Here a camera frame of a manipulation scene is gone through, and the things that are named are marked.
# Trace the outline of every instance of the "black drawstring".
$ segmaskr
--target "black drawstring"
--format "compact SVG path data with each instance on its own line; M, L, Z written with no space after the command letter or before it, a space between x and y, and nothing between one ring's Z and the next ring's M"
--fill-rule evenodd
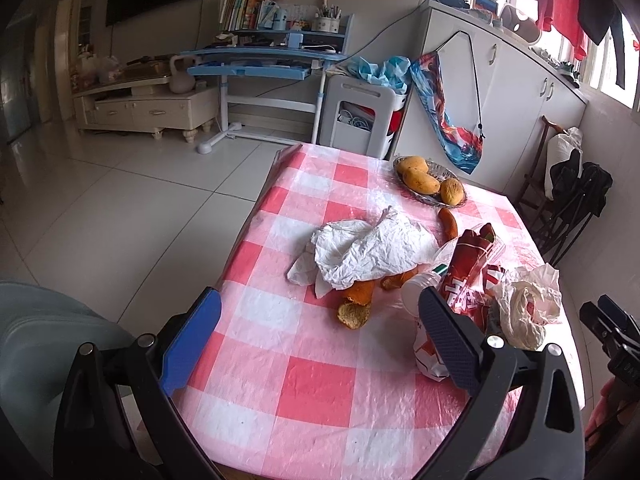
M443 46L449 43L449 41L455 38L458 34L464 34L466 37L468 37L468 40L469 40L469 48L471 49L471 62L473 63L473 66L474 66L474 79L476 80L476 98L478 99L478 131L480 132L480 138L484 139L484 133L482 132L482 112L480 111L480 90L478 87L478 73L476 72L476 58L474 57L474 44L471 41L471 36L469 35L468 32L465 32L464 30L459 30L457 32L454 32L453 35L447 41L445 41L435 50L435 52L439 51Z

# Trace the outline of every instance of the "beige plastic bag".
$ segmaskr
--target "beige plastic bag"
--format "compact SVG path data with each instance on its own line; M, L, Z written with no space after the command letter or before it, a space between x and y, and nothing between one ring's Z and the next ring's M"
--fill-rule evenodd
M500 327L510 345L537 350L545 340L545 325L560 316L559 272L549 264L508 270L493 294L500 306Z

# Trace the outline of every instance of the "crumpled tissue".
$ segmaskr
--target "crumpled tissue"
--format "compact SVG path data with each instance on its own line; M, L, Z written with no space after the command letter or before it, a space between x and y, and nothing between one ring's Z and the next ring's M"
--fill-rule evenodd
M380 68L376 63L369 63L366 59L357 56L347 65L351 75L363 79L367 83L379 86L388 86L396 94L404 95L407 89L406 72L411 66L407 57L393 56L387 59Z
M537 350L545 340L545 325L560 316L562 295L558 270L549 264L527 270L507 270L493 288L500 306L500 327L510 345Z
M316 297L322 298L332 288L344 290L353 282L407 272L431 261L437 251L427 229L389 206L374 226L340 220L316 230L287 279L297 285L315 283Z

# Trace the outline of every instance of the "red clothing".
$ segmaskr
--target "red clothing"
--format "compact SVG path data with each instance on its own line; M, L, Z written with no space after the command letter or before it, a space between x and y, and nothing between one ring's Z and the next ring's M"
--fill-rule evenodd
M587 35L578 23L579 0L538 0L538 20L540 30L549 32L551 25L574 46L574 56L578 61L587 56Z

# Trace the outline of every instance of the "kettlebell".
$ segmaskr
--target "kettlebell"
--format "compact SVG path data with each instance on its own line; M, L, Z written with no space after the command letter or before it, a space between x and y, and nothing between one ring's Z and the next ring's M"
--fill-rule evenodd
M169 69L171 70L171 81L169 81L169 90L174 94L185 94L196 86L196 78L194 78L194 76L189 74L186 69L178 70L175 67L175 62L180 59L191 60L194 65L200 64L200 58L198 56L173 56L170 59Z

